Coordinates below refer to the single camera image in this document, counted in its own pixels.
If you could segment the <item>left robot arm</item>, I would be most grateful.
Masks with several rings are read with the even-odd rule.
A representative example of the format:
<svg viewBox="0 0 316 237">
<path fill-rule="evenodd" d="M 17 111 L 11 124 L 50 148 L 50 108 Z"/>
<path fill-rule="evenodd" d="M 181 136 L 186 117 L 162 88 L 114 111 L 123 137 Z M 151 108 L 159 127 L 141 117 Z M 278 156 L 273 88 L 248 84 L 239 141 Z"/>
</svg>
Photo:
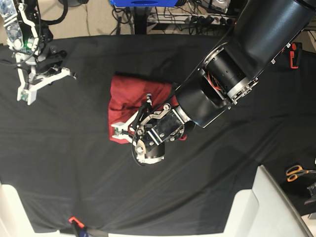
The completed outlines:
<svg viewBox="0 0 316 237">
<path fill-rule="evenodd" d="M 146 92 L 137 111 L 109 120 L 110 138 L 129 143 L 139 165 L 164 159 L 165 144 L 207 127 L 258 82 L 316 14 L 313 0 L 249 0 L 229 31 L 165 101 Z"/>
</svg>

